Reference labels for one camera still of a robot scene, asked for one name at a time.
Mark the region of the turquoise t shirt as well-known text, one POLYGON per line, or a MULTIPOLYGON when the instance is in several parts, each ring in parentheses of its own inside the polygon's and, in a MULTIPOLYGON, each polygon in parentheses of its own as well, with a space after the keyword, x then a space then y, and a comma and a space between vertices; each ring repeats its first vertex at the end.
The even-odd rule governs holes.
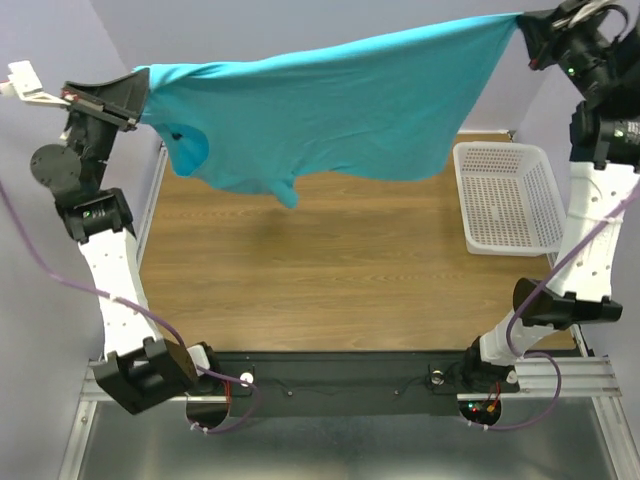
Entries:
POLYGON ((153 64, 141 120, 174 172, 298 203, 299 177, 439 174, 512 35, 494 14, 256 61, 153 64))

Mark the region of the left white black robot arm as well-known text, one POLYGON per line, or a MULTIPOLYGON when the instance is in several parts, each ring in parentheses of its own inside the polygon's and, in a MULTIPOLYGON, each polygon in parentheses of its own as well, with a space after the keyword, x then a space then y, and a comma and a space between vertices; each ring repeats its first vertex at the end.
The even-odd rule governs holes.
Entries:
POLYGON ((178 395, 213 393, 223 373, 207 344, 188 347, 158 330, 139 275, 133 214, 121 189, 101 186, 117 134, 141 119, 149 81, 143 68, 106 83, 67 82, 59 96, 39 92, 68 117, 61 140, 30 161, 90 269, 88 292, 99 298, 104 346, 95 381, 131 414, 178 395))

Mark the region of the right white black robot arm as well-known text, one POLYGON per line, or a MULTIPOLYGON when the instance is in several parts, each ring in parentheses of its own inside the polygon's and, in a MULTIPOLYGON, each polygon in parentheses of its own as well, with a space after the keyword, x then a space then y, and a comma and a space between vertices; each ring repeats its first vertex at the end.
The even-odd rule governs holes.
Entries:
POLYGON ((512 313, 466 350, 460 378, 472 390, 514 380, 516 361, 556 331, 621 317, 611 272, 639 193, 639 24, 608 40, 600 26, 611 11, 629 15, 614 1, 564 1, 517 21, 530 69, 558 66, 582 97, 570 123, 570 201, 549 275, 519 279, 512 313))

